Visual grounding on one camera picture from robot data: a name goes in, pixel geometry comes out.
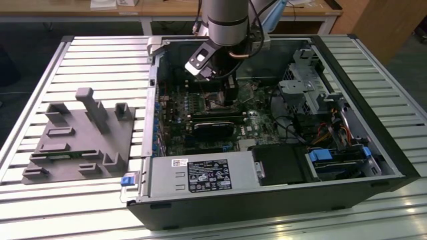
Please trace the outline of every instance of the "gray plastic holder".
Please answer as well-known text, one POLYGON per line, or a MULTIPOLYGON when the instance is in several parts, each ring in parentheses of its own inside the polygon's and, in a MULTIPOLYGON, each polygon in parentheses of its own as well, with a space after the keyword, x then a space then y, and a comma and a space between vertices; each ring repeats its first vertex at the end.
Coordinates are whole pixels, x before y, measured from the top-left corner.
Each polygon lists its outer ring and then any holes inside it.
POLYGON ((23 172, 23 184, 122 177, 129 169, 135 108, 105 108, 94 90, 79 88, 75 98, 86 110, 53 103, 50 121, 23 172))

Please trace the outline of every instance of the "blue object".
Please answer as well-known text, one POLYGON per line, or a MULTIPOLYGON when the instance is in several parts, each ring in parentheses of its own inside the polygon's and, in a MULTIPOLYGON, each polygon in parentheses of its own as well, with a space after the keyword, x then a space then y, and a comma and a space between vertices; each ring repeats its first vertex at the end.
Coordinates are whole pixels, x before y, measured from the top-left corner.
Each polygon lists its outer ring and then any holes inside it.
POLYGON ((129 187, 135 185, 135 176, 125 176, 122 177, 122 187, 129 187))
POLYGON ((273 10, 270 11, 265 21, 262 22, 262 28, 265 29, 266 33, 271 33, 281 21, 282 13, 287 7, 289 0, 279 0, 273 10))
POLYGON ((313 162, 333 159, 333 155, 329 149, 315 149, 311 151, 311 153, 309 153, 309 156, 313 162))
POLYGON ((367 146, 363 147, 363 153, 367 159, 373 156, 371 150, 367 146))

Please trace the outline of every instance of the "metal slotted table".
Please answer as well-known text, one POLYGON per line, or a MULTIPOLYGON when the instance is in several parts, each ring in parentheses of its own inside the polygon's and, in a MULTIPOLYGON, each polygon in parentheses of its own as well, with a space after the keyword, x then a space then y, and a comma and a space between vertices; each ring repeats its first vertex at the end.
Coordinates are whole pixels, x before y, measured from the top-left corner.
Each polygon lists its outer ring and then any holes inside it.
MULTIPOLYGON (((34 239, 399 239, 427 234, 427 115, 358 39, 323 36, 335 58, 422 178, 355 207, 170 231, 150 231, 122 202, 121 178, 23 185, 23 170, 49 118, 49 104, 83 109, 91 87, 105 107, 137 107, 129 171, 142 167, 150 64, 147 36, 75 37, 62 42, 0 151, 0 238, 34 239)), ((331 76, 331 86, 339 92, 331 76)), ((127 196, 137 196, 137 188, 127 196)))

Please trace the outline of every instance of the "warning label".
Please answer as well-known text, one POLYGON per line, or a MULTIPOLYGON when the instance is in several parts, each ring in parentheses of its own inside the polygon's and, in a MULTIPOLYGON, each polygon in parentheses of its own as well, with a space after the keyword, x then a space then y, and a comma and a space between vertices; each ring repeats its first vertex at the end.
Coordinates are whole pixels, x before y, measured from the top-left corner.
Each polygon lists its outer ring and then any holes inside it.
POLYGON ((233 189, 227 159, 187 163, 189 190, 193 193, 233 189))

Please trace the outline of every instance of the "wooden table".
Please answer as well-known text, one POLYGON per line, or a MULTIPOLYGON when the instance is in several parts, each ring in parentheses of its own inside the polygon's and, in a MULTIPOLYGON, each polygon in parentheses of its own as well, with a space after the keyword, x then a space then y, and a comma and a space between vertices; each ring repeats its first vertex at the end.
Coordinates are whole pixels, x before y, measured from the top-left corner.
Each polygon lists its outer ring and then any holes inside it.
POLYGON ((0 23, 142 22, 142 10, 143 0, 105 11, 91 11, 91 0, 0 0, 0 23))
MULTIPOLYGON (((157 21, 194 21, 198 14, 198 0, 143 0, 142 26, 145 33, 153 35, 151 22, 157 21)), ((322 22, 318 34, 330 34, 335 20, 342 10, 334 10, 325 0, 314 0, 311 4, 298 5, 285 9, 281 21, 322 22)))
MULTIPOLYGON (((329 34, 343 11, 333 10, 325 0, 305 8, 287 8, 281 21, 322 22, 319 34, 329 34)), ((91 0, 0 0, 0 22, 141 22, 145 35, 153 35, 155 21, 194 21, 198 0, 139 0, 135 7, 91 11, 91 0)))

